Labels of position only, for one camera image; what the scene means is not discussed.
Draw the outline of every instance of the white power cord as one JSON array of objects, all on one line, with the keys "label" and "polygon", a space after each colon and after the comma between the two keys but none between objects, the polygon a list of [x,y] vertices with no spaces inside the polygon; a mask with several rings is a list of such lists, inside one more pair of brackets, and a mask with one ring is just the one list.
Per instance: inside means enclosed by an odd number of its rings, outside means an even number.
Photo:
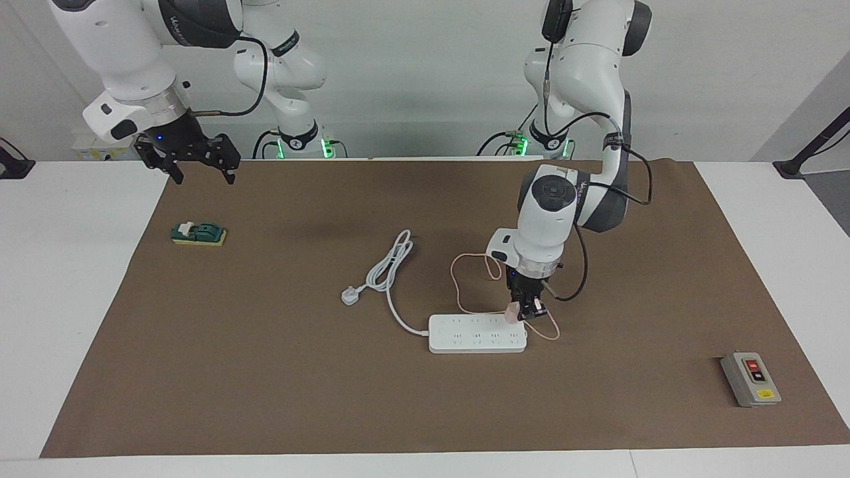
[{"label": "white power cord", "polygon": [[[387,255],[381,259],[380,262],[375,264],[375,266],[369,270],[369,273],[366,274],[366,283],[357,288],[354,288],[354,286],[348,286],[348,288],[343,291],[343,303],[346,305],[354,305],[354,303],[356,303],[360,298],[360,293],[367,288],[386,293],[389,309],[393,312],[393,317],[395,317],[395,320],[399,323],[399,325],[404,327],[407,332],[421,337],[427,337],[427,330],[416,330],[415,328],[407,325],[405,321],[401,320],[399,313],[395,310],[395,306],[393,305],[393,298],[389,295],[389,290],[393,287],[393,282],[395,282],[395,274],[399,270],[401,262],[407,257],[407,254],[411,253],[411,249],[413,249],[411,230],[405,229],[401,231],[398,237],[395,238],[395,243],[393,244],[393,247],[389,249]],[[384,279],[383,282],[379,282],[381,276],[385,273],[387,274],[387,278]]]}]

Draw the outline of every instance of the white plug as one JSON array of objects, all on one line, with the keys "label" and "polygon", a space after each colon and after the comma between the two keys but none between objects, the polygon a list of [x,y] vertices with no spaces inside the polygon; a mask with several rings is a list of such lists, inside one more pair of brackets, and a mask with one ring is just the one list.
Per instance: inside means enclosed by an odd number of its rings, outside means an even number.
[{"label": "white plug", "polygon": [[360,299],[360,292],[358,292],[358,290],[354,287],[348,286],[348,288],[343,291],[343,304],[354,305],[358,299]]}]

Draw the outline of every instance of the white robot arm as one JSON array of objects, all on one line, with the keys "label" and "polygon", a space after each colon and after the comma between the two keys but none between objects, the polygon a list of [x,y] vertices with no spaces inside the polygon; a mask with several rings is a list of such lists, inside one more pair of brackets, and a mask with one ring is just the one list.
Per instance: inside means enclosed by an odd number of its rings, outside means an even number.
[{"label": "white robot arm", "polygon": [[[303,50],[298,47],[299,38],[294,29],[281,27],[279,2],[49,1],[54,17],[71,45],[100,75],[106,88],[83,112],[89,127],[105,141],[144,133],[134,147],[145,164],[170,174],[178,183],[182,182],[183,175],[177,161],[199,161],[219,169],[228,183],[233,184],[241,155],[226,135],[207,138],[196,117],[242,116],[253,111],[260,99],[251,108],[239,113],[192,111],[184,91],[188,83],[177,81],[176,71],[162,58],[162,45],[228,48],[237,40],[254,42],[258,45],[254,51],[262,54],[259,55],[260,61],[237,71],[244,83],[249,82],[246,78],[251,78],[250,83],[257,84],[257,91],[269,83],[273,92],[281,84],[288,88],[299,86],[288,83],[289,78],[278,73],[281,69],[278,65],[284,64],[283,55]],[[315,75],[321,78],[321,82],[312,82],[313,85],[318,83],[320,86],[324,82],[324,68],[314,55],[299,51],[292,56],[293,59],[287,58],[287,62],[302,65],[303,59],[310,59],[310,65],[318,72]],[[264,78],[270,78],[270,81],[264,81]],[[270,96],[272,93],[265,95],[267,99]],[[273,107],[277,106],[274,101],[270,102]],[[302,107],[304,109],[308,115],[309,106]],[[286,128],[295,127],[294,122],[286,124]]]},{"label": "white robot arm", "polygon": [[[277,9],[275,0],[245,1],[246,32],[278,29],[287,32],[286,51],[273,50],[275,58],[269,65],[268,85],[263,92],[272,106],[278,124],[277,134],[286,157],[328,156],[330,132],[319,124],[310,104],[301,93],[321,88],[327,78],[324,60],[303,45],[298,32],[283,19],[273,16]],[[234,69],[242,84],[260,93],[264,57],[259,46],[250,45],[240,50],[234,59]]]},{"label": "white robot arm", "polygon": [[652,13],[637,0],[588,0],[579,10],[572,7],[571,0],[551,0],[544,12],[551,80],[548,52],[536,50],[525,75],[540,103],[524,134],[530,154],[552,158],[560,156],[570,126],[592,117],[606,134],[603,166],[600,174],[540,166],[523,182],[517,229],[500,229],[491,238],[487,253],[507,266],[523,320],[547,313],[540,294],[560,265],[573,225],[603,232],[626,214],[632,105],[620,82],[620,60],[640,49]]}]

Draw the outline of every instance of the power outlet socket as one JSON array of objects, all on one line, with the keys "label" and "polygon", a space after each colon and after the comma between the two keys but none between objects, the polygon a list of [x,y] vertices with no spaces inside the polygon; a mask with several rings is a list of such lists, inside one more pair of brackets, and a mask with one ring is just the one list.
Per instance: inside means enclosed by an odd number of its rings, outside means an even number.
[{"label": "power outlet socket", "polygon": [[434,354],[509,354],[525,350],[522,322],[503,315],[440,314],[428,319],[428,348]]}]

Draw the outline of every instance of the pink plug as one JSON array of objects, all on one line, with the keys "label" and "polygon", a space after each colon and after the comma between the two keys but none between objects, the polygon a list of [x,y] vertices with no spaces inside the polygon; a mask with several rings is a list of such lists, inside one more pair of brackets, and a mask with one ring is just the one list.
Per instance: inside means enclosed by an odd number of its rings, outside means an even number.
[{"label": "pink plug", "polygon": [[505,322],[515,324],[519,322],[519,302],[512,302],[505,309]]}]

